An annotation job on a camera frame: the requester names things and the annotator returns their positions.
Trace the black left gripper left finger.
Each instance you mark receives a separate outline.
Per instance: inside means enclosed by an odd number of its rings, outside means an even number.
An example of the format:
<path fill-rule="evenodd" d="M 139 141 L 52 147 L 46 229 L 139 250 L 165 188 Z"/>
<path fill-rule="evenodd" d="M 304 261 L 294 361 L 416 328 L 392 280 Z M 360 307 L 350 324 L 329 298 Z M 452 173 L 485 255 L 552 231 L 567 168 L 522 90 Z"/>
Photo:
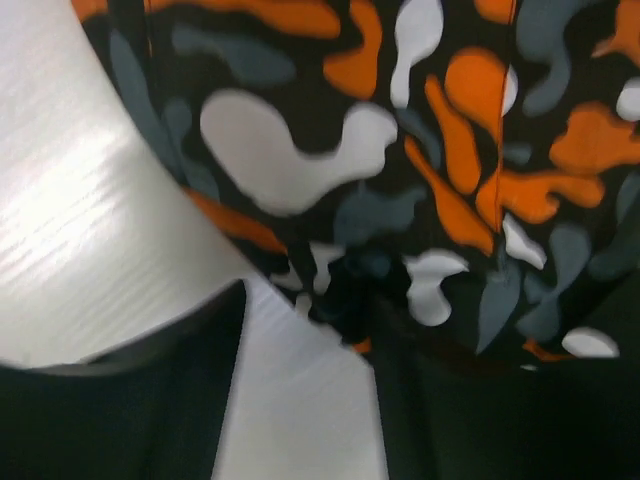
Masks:
<path fill-rule="evenodd" d="M 208 479 L 246 307 L 236 282 L 86 363 L 1 368 L 5 479 Z"/>

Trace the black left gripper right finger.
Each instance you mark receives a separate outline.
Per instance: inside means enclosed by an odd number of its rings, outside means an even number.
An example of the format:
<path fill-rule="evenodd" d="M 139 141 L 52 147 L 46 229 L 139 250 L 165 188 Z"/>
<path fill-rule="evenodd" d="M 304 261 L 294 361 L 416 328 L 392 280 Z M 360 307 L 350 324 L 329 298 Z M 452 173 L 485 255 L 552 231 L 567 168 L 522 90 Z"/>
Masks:
<path fill-rule="evenodd" d="M 639 475 L 637 363 L 476 363 L 375 298 L 372 367 L 392 479 Z"/>

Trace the orange camouflage shorts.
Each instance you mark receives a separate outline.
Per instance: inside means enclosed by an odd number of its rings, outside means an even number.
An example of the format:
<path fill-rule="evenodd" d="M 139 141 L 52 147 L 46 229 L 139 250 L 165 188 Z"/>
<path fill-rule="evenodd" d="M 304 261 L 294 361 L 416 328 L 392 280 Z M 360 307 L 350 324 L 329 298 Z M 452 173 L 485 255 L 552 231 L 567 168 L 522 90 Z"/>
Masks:
<path fill-rule="evenodd" d="M 143 138 L 361 353 L 639 359 L 635 1 L 76 1 Z"/>

